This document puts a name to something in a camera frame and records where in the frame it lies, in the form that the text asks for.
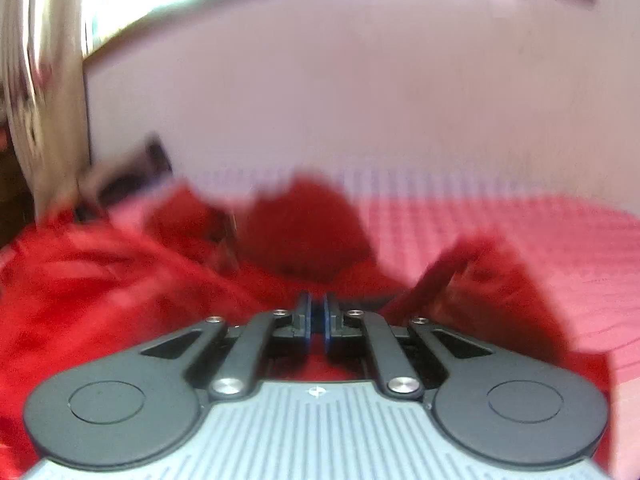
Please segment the red puffer jacket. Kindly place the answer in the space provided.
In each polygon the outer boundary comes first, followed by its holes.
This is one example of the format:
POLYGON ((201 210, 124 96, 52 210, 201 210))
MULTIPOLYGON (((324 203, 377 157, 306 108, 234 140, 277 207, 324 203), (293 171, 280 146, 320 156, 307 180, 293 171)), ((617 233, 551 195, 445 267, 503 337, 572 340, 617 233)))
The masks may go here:
POLYGON ((502 240, 462 238, 406 283, 378 261, 356 208, 311 176, 239 207, 180 186, 138 234, 63 210, 24 229, 1 257, 6 479, 36 463, 23 410, 40 382, 209 315, 243 323, 291 307, 302 292, 370 299, 393 324, 423 315, 611 387, 606 356, 572 347, 550 299, 502 240))

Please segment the pink patterned bed sheet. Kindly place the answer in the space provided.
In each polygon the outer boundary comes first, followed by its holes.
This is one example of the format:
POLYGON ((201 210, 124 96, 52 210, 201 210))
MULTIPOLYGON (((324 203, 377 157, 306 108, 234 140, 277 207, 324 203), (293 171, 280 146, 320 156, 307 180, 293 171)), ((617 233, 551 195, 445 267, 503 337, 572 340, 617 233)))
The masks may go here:
POLYGON ((239 207, 311 176, 356 208, 378 254, 398 280, 414 284, 462 238, 503 241, 548 296, 579 352, 603 353, 611 367, 614 422, 604 462, 619 479, 639 474, 639 221, 563 196, 525 198, 370 198, 356 203, 315 174, 294 174, 239 207))

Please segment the brown cloth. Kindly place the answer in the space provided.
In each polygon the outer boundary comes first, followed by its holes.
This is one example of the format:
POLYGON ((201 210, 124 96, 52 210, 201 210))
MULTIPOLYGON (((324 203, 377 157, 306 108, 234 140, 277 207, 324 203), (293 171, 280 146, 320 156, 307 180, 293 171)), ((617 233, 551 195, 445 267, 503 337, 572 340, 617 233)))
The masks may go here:
POLYGON ((172 174, 171 161, 157 133, 125 155, 97 162, 78 180, 75 219, 107 216, 107 209, 172 174))

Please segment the beige curtain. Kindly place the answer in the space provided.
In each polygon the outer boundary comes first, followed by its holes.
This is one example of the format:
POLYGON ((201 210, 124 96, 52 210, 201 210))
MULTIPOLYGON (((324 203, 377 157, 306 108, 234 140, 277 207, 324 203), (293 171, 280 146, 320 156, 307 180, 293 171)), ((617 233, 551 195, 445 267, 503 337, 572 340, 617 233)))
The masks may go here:
POLYGON ((35 215, 89 165, 81 0, 3 0, 1 82, 35 215))

